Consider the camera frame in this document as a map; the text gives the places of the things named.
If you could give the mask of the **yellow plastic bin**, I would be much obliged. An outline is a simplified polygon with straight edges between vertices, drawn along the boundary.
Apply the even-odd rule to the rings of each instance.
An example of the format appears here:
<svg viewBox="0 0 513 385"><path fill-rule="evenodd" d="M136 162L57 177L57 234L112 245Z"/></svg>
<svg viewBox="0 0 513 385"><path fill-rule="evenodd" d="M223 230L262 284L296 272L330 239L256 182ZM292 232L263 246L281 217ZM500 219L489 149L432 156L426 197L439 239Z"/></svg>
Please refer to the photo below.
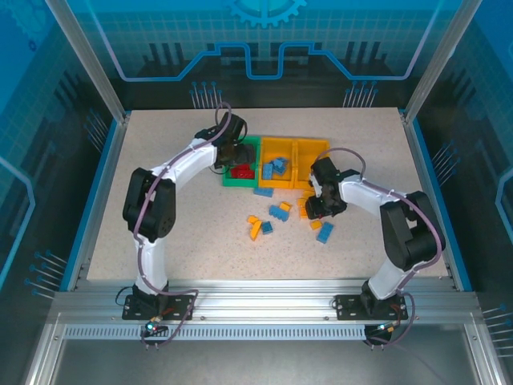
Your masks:
<svg viewBox="0 0 513 385"><path fill-rule="evenodd" d="M326 139L300 138L296 140L293 158L293 187L295 189L309 188L311 166L317 157L329 148L330 143Z"/></svg>
<svg viewBox="0 0 513 385"><path fill-rule="evenodd" d="M287 165L282 175L273 173L270 179L264 178L264 165L276 158L285 158ZM258 164L258 186L261 188L293 189L297 178L297 142L292 138L262 136L260 160Z"/></svg>

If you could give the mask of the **aluminium frame post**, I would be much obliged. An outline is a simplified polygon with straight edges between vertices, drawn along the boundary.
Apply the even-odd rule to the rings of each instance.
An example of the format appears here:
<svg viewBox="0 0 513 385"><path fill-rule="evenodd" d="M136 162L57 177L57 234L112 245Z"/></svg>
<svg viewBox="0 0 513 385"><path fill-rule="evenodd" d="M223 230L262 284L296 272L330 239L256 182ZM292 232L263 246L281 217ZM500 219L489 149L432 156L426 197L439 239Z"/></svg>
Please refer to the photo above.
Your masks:
<svg viewBox="0 0 513 385"><path fill-rule="evenodd" d="M412 124L422 105L426 102L436 81L455 52L482 0L462 0L446 29L426 71L415 88L404 111L404 121Z"/></svg>
<svg viewBox="0 0 513 385"><path fill-rule="evenodd" d="M45 0L45 3L65 34L112 117L117 123L124 124L127 114L123 105L67 1Z"/></svg>

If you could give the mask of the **dark printed side wall panel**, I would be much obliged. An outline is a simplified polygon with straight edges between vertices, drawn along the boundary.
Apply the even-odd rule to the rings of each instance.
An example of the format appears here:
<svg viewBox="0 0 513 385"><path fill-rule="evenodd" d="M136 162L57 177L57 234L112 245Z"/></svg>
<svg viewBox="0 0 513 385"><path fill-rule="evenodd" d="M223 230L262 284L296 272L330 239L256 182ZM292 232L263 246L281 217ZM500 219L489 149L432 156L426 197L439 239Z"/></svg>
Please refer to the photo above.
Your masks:
<svg viewBox="0 0 513 385"><path fill-rule="evenodd" d="M439 186L465 271L513 385L513 0L482 0L417 116L443 145Z"/></svg>
<svg viewBox="0 0 513 385"><path fill-rule="evenodd" d="M0 385L22 385L113 123L46 0L0 0Z"/></svg>

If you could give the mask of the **green plastic bin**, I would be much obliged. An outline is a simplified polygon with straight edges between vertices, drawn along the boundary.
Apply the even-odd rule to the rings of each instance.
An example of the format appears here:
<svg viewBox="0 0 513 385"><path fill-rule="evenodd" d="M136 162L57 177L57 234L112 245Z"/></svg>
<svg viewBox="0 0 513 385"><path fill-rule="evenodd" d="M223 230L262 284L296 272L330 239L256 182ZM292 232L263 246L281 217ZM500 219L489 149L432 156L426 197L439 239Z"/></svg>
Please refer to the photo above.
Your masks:
<svg viewBox="0 0 513 385"><path fill-rule="evenodd" d="M261 159L261 137L260 136L247 136L242 144L249 144L255 150L256 169L255 178L253 180L244 180L235 178L235 174L231 174L230 170L222 175L222 185L224 187L240 187L240 188L256 188L259 183L260 176L260 159Z"/></svg>

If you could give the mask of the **metal lower shelf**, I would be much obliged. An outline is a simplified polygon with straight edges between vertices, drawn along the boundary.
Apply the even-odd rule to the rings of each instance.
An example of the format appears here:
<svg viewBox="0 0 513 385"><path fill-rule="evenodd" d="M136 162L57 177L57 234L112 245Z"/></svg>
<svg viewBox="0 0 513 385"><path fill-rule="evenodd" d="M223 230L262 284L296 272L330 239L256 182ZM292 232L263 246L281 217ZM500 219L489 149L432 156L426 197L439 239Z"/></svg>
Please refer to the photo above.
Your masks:
<svg viewBox="0 0 513 385"><path fill-rule="evenodd" d="M415 326L397 345L343 340L68 339L47 330L22 385L513 385L483 327Z"/></svg>

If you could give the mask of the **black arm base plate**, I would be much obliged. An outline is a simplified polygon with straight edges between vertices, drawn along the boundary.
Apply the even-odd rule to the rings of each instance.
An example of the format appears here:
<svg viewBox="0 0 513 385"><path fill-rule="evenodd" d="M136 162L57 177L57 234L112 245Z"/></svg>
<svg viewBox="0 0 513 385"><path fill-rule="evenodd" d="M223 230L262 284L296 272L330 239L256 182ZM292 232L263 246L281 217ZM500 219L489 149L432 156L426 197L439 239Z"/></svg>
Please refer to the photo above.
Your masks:
<svg viewBox="0 0 513 385"><path fill-rule="evenodd" d="M409 318L405 299L397 295L366 303L360 294L339 294L333 298L332 307L338 321L402 321Z"/></svg>
<svg viewBox="0 0 513 385"><path fill-rule="evenodd" d="M149 321L157 317L164 321L180 321L193 299L192 295L150 295L143 298L130 294L124 300L121 317L130 321Z"/></svg>

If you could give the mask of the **aluminium front rail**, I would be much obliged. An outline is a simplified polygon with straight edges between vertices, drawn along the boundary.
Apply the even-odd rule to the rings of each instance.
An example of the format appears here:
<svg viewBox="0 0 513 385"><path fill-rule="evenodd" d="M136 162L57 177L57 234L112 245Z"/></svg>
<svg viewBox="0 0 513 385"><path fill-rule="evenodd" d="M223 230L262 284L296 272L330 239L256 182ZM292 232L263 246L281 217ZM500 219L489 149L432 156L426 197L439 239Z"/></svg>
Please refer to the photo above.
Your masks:
<svg viewBox="0 0 513 385"><path fill-rule="evenodd" d="M359 294L359 278L325 280L172 280L173 290L197 289L195 324L334 323L331 306L337 294ZM59 292L48 320L67 324L119 323L115 304L124 281L84 281L76 290ZM464 324L482 319L477 296L457 291L448 277L417 277L406 286L418 324Z"/></svg>

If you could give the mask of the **blue printed back panel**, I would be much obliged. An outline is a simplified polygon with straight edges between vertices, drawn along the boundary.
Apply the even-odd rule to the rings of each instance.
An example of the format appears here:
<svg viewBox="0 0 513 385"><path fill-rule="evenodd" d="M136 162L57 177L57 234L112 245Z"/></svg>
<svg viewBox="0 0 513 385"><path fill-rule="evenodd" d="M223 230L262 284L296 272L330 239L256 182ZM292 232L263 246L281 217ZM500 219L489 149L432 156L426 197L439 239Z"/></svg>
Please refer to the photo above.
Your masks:
<svg viewBox="0 0 513 385"><path fill-rule="evenodd" d="M67 0L127 109L398 107L450 0Z"/></svg>

